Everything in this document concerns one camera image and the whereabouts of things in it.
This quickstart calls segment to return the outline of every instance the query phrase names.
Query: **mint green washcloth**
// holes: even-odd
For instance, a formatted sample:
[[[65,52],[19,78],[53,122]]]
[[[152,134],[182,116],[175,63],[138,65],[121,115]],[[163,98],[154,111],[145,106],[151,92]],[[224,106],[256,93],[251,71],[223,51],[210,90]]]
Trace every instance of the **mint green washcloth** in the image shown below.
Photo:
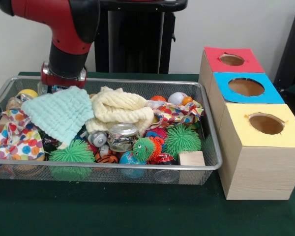
[[[46,134],[66,145],[94,118],[89,95],[76,86],[29,100],[21,109]]]

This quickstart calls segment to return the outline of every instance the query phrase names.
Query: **wire basket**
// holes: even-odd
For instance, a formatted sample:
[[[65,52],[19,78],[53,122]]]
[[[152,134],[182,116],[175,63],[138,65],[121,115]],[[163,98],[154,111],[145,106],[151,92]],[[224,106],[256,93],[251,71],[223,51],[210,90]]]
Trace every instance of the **wire basket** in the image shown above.
[[[0,89],[0,114],[5,110],[9,98],[23,89],[37,91],[40,77],[19,76],[5,82]],[[67,180],[89,182],[124,182],[124,183],[164,183],[203,185],[213,170],[222,165],[222,156],[206,92],[202,85],[194,82],[140,81],[89,78],[85,89],[89,94],[98,93],[100,88],[123,88],[125,92],[150,98],[155,95],[169,97],[174,92],[184,92],[200,102],[205,110],[198,129],[202,140],[205,166],[166,166],[166,165],[123,165],[100,163],[68,163],[51,161],[16,161],[0,160],[0,179],[28,180]],[[76,175],[68,178],[55,178],[57,170],[74,168],[77,172],[88,175]],[[129,177],[125,173],[138,173]]]

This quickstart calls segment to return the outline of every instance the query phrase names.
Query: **polka dot fabric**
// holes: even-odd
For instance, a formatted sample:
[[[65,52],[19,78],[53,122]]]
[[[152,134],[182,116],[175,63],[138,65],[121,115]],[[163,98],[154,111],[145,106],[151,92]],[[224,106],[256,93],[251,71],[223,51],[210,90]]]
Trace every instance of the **polka dot fabric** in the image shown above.
[[[187,105],[174,105],[164,102],[158,107],[151,107],[154,115],[157,117],[157,122],[150,126],[150,129],[157,127],[169,128],[178,124],[196,123],[200,120],[203,108],[200,103],[193,101]]]
[[[23,111],[9,110],[2,114],[9,122],[0,133],[0,159],[35,160],[45,154],[36,126]]]

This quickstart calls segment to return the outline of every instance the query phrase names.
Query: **round hole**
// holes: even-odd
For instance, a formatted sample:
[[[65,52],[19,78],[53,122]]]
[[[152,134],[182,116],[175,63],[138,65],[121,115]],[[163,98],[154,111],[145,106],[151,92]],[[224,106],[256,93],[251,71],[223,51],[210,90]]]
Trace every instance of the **round hole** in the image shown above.
[[[249,122],[255,129],[263,132],[264,134],[279,134],[284,129],[283,121],[275,116],[268,114],[258,113],[252,115],[249,118]]]
[[[265,92],[262,84],[248,78],[233,79],[229,81],[228,86],[232,91],[247,97],[259,96]]]
[[[220,60],[224,64],[231,66],[240,66],[243,65],[245,62],[245,60],[242,57],[233,54],[223,54],[222,56],[220,56]]]

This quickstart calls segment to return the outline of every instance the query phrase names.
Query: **white wall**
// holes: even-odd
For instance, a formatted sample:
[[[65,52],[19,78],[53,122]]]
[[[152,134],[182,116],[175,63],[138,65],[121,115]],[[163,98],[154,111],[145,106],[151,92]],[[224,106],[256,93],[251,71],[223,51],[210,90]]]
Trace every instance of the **white wall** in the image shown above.
[[[170,73],[199,73],[204,46],[248,47],[271,79],[295,15],[295,0],[189,0],[176,13]],[[0,11],[0,84],[19,71],[39,71],[48,60],[48,27]],[[93,49],[87,67],[95,69]]]

